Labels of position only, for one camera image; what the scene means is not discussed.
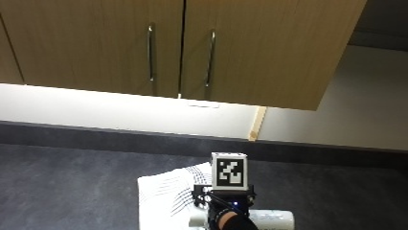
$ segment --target wooden strip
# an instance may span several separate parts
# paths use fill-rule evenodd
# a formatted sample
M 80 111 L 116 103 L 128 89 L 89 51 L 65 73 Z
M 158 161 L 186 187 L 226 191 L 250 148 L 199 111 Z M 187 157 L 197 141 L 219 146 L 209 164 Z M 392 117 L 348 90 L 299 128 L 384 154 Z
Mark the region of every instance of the wooden strip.
M 258 106 L 254 125 L 251 128 L 250 137 L 247 139 L 251 142 L 257 141 L 258 139 L 258 134 L 259 134 L 261 126 L 263 124 L 266 113 L 267 113 L 267 108 L 265 106 Z

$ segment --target cabinet door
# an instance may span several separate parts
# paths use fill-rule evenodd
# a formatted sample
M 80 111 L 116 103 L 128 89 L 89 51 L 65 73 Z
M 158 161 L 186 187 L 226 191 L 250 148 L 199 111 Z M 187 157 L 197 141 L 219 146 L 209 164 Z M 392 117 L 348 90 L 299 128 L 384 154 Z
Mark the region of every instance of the cabinet door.
M 9 43 L 9 39 L 5 33 L 1 17 L 0 17 L 0 83 L 23 83 L 23 78 L 17 71 L 12 45 Z
M 315 110 L 364 0 L 186 2 L 182 97 Z
M 0 11 L 28 84 L 177 97 L 182 0 L 0 0 Z

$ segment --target cabinet handle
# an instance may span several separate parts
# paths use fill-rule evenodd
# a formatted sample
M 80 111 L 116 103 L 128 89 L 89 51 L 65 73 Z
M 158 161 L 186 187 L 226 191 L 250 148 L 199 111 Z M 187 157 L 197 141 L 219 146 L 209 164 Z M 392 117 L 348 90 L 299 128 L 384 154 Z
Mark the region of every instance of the cabinet handle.
M 149 61 L 149 77 L 153 81 L 153 24 L 150 23 L 148 28 L 148 61 Z
M 206 87 L 209 87 L 209 80 L 211 77 L 214 48 L 215 48 L 215 30 L 211 30 L 211 40 L 209 44 L 209 56 L 207 56 L 207 66 L 206 66 L 206 81 L 205 81 Z

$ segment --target cloth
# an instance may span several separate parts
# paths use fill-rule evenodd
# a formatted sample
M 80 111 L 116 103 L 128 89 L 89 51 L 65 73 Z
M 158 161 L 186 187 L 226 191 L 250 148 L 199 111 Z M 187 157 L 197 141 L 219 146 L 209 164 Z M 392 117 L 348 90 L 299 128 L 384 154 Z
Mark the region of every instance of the cloth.
M 194 184 L 211 184 L 209 163 L 138 178 L 140 229 L 189 228 Z

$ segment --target white wall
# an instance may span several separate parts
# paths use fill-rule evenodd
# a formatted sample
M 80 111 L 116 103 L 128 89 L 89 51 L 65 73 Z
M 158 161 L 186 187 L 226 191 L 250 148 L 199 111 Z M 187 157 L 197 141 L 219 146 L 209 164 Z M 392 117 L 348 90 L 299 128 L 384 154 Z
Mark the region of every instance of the white wall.
M 408 150 L 408 53 L 348 47 L 318 111 L 270 108 L 259 139 Z
M 0 121 L 247 138 L 255 106 L 0 84 Z M 408 150 L 408 54 L 348 47 L 318 112 L 270 108 L 262 140 Z
M 0 84 L 0 121 L 246 138 L 255 106 Z

